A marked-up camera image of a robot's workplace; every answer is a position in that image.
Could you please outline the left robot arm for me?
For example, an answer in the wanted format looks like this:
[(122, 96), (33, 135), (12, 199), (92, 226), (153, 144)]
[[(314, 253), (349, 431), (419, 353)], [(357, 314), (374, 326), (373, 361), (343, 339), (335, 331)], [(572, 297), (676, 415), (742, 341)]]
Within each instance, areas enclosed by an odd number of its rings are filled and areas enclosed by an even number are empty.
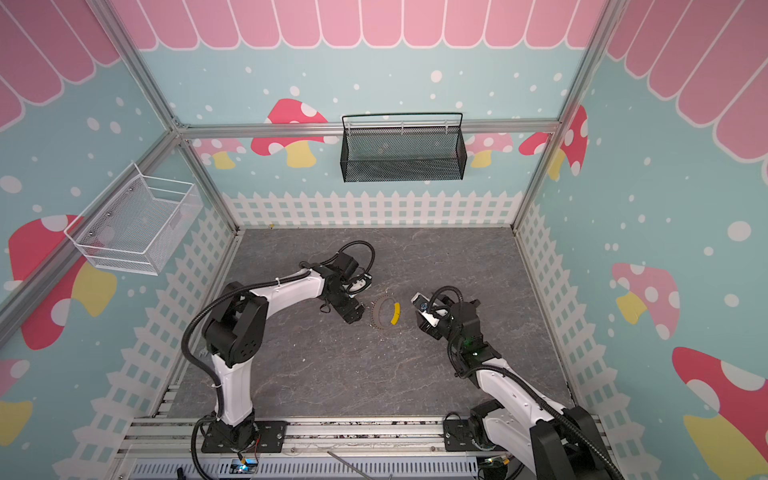
[(375, 258), (372, 244), (353, 240), (327, 260), (302, 262), (290, 276), (250, 285), (231, 282), (201, 308), (183, 332), (181, 353), (212, 381), (216, 403), (193, 426), (193, 457), (279, 449), (266, 443), (270, 434), (257, 423), (250, 386), (267, 321), (310, 299), (321, 300), (348, 324), (360, 321), (365, 306), (356, 296), (370, 287)]

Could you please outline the yellow key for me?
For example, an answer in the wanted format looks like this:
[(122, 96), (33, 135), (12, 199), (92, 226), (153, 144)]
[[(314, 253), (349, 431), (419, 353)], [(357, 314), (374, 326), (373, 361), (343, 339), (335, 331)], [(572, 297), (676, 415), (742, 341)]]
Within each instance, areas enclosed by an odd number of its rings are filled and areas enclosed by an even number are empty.
[(401, 305), (399, 302), (396, 302), (394, 304), (394, 313), (393, 313), (392, 319), (390, 320), (390, 324), (392, 326), (396, 326), (399, 322), (400, 316), (401, 316)]

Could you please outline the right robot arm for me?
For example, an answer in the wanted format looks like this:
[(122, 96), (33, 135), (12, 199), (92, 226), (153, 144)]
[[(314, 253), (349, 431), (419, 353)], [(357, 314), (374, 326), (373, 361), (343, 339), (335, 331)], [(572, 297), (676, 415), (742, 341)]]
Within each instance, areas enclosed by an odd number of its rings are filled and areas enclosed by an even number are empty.
[(492, 399), (471, 410), (470, 441), (485, 451), (500, 448), (538, 479), (622, 479), (594, 417), (580, 406), (554, 401), (514, 372), (483, 337), (477, 308), (453, 286), (411, 299), (417, 324), (447, 341), (454, 374)]

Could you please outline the metal curved keyring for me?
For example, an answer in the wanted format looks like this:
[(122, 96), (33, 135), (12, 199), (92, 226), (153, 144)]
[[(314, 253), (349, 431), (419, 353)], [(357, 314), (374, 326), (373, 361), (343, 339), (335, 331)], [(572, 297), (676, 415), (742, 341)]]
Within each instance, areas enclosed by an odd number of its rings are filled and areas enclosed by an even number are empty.
[(391, 330), (398, 326), (392, 326), (390, 320), (394, 313), (394, 304), (398, 302), (392, 296), (379, 298), (373, 304), (372, 325), (379, 330)]

